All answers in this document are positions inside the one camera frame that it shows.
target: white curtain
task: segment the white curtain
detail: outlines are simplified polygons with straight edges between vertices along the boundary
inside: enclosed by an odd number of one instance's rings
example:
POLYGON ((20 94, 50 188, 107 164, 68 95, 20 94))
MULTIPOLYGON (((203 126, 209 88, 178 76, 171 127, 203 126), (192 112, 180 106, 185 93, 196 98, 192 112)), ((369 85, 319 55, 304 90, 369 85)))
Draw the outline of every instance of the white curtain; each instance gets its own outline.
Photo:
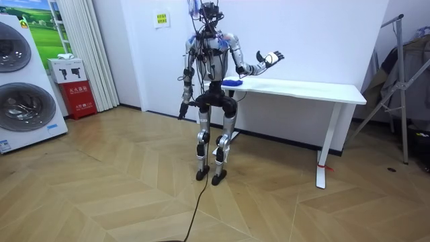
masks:
POLYGON ((73 54, 87 71, 97 111, 119 105, 92 0, 56 0, 73 54))

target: washing machine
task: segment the washing machine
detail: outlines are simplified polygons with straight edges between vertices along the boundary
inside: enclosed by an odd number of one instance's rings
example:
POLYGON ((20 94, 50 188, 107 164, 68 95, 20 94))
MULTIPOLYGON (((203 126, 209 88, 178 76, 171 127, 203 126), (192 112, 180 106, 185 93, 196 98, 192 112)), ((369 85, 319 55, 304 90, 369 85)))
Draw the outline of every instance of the washing machine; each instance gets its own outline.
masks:
POLYGON ((66 132, 28 25, 0 15, 0 153, 66 132))

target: white box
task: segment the white box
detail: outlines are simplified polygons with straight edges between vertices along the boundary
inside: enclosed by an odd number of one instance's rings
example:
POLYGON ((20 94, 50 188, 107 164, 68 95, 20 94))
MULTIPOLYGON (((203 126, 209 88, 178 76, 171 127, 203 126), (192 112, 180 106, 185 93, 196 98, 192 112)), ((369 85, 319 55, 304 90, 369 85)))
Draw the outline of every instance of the white box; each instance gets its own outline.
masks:
POLYGON ((51 77, 56 83, 87 80, 87 75, 83 68, 83 61, 79 58, 70 60, 49 58, 48 66, 51 71, 51 77))

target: floor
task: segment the floor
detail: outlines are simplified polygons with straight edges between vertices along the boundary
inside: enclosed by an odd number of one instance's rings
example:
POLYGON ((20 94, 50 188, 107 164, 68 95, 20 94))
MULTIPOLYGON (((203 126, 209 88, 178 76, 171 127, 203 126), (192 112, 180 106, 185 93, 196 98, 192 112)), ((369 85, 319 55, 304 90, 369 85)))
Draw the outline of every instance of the floor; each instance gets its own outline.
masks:
MULTIPOLYGON (((197 124, 122 107, 67 124, 67 135, 0 157, 0 241, 185 237, 204 186, 197 124)), ((430 175, 401 163, 385 128, 367 127, 329 157, 325 190, 315 187, 315 157, 239 135, 189 241, 430 241, 430 175)))

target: red fire extinguisher box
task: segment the red fire extinguisher box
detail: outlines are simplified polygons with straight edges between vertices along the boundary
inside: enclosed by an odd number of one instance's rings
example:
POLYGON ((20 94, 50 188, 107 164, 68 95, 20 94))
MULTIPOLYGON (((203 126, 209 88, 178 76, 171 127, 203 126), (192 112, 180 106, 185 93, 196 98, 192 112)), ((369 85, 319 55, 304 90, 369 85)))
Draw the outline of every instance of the red fire extinguisher box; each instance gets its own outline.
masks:
POLYGON ((97 113, 88 81, 61 83, 59 85, 71 118, 78 120, 81 117, 97 113))

